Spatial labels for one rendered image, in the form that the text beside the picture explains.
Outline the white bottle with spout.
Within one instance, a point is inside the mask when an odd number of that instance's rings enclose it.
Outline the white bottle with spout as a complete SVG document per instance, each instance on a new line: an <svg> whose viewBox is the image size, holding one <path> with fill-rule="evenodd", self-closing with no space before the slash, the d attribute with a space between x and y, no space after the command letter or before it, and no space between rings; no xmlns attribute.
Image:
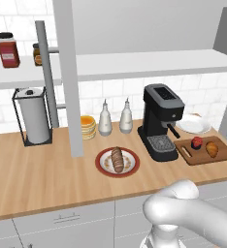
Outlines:
<svg viewBox="0 0 227 248"><path fill-rule="evenodd" d="M112 121L111 121L111 115L108 110L108 104L107 101L104 101L103 103L103 109L100 113L100 119L98 124L98 131L101 136L108 136L112 132Z"/></svg>
<svg viewBox="0 0 227 248"><path fill-rule="evenodd" d="M123 134L129 134L133 128L132 111L129 100L125 101L124 109L120 116L119 130Z"/></svg>

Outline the red rimmed plate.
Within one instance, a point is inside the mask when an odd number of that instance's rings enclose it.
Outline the red rimmed plate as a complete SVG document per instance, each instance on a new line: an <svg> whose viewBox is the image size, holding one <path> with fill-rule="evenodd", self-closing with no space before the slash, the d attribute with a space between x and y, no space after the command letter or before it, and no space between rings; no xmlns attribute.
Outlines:
<svg viewBox="0 0 227 248"><path fill-rule="evenodd" d="M95 158L95 166L99 172L110 177L127 177L135 173L140 167L140 159L138 155L130 149L121 147L120 151L123 158L123 170L117 172L114 169L112 161L112 152L114 148L109 147L102 150Z"/></svg>

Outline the paper towel roll black holder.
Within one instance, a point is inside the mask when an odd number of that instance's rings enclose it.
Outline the paper towel roll black holder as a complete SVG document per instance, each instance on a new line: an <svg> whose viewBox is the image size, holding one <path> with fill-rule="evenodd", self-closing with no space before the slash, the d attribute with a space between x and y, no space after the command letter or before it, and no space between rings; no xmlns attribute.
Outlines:
<svg viewBox="0 0 227 248"><path fill-rule="evenodd" d="M17 88L12 97L25 146L52 143L52 125L46 104L46 88Z"/></svg>

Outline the red jam jar black lid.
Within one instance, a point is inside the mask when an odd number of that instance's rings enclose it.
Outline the red jam jar black lid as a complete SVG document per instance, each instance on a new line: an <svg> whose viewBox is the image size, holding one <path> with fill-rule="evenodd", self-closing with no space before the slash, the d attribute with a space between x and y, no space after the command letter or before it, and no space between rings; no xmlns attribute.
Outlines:
<svg viewBox="0 0 227 248"><path fill-rule="evenodd" d="M11 32L0 32L0 57L4 68L17 68L20 64L16 40Z"/></svg>

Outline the wooden cutting board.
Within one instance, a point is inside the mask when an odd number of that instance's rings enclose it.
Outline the wooden cutting board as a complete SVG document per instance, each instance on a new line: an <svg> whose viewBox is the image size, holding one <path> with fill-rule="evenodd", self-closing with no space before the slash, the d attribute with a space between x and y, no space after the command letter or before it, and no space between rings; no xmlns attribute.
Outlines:
<svg viewBox="0 0 227 248"><path fill-rule="evenodd" d="M218 137L204 137L198 145L194 145L195 139L178 140L175 142L175 146L190 166L209 164L215 162L227 161L227 145ZM214 144L217 147L215 156L212 157L208 152L210 144Z"/></svg>

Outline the white cabinet shelf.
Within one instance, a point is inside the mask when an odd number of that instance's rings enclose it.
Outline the white cabinet shelf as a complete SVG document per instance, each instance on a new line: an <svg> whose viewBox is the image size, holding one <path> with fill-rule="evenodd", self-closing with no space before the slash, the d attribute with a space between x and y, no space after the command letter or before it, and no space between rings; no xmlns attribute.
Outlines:
<svg viewBox="0 0 227 248"><path fill-rule="evenodd" d="M77 57L78 80L150 78L227 72L227 55L214 49L89 54ZM0 59L0 89L43 86L43 69L31 56L17 68L5 69Z"/></svg>

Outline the brown croissant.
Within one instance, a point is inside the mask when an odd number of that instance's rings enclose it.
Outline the brown croissant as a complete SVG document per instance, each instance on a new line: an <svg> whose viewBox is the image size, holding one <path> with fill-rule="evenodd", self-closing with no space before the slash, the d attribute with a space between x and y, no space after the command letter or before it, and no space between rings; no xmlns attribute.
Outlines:
<svg viewBox="0 0 227 248"><path fill-rule="evenodd" d="M212 142L212 141L209 141L207 144L206 144L206 150L208 152L208 154L214 158L217 153L218 153L218 146Z"/></svg>

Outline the black coffee machine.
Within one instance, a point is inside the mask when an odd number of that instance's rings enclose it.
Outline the black coffee machine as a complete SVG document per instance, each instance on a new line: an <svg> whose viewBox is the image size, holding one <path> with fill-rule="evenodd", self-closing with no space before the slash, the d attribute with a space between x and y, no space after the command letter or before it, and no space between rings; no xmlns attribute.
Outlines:
<svg viewBox="0 0 227 248"><path fill-rule="evenodd" d="M156 162L170 162L178 158L176 146L168 137L168 131L179 139L176 122L182 119L184 102L167 85L149 84L144 89L145 111L143 125L138 134L150 157Z"/></svg>

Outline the small amber jar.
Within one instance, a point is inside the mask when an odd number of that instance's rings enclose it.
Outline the small amber jar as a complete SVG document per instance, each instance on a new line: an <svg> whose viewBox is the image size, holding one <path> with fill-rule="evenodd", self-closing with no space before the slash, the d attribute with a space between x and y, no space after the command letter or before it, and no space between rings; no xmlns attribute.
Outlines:
<svg viewBox="0 0 227 248"><path fill-rule="evenodd" d="M33 45L33 58L36 66L42 65L42 57L40 54L39 44L36 43Z"/></svg>

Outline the white plate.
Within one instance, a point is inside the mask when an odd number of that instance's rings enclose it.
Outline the white plate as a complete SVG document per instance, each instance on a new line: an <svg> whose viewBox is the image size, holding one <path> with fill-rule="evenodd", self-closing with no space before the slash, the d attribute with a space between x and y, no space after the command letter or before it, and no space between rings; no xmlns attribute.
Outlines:
<svg viewBox="0 0 227 248"><path fill-rule="evenodd" d="M203 117L196 114L185 114L177 126L190 134L204 134L211 129L211 124Z"/></svg>

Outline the brown baguette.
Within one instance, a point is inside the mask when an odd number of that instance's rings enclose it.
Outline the brown baguette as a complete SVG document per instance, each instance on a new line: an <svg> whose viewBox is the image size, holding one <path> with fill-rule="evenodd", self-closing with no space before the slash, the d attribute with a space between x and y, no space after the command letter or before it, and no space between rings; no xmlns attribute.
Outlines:
<svg viewBox="0 0 227 248"><path fill-rule="evenodd" d="M121 173L124 169L124 162L121 149L119 147L115 147L111 154L113 168L117 173Z"/></svg>

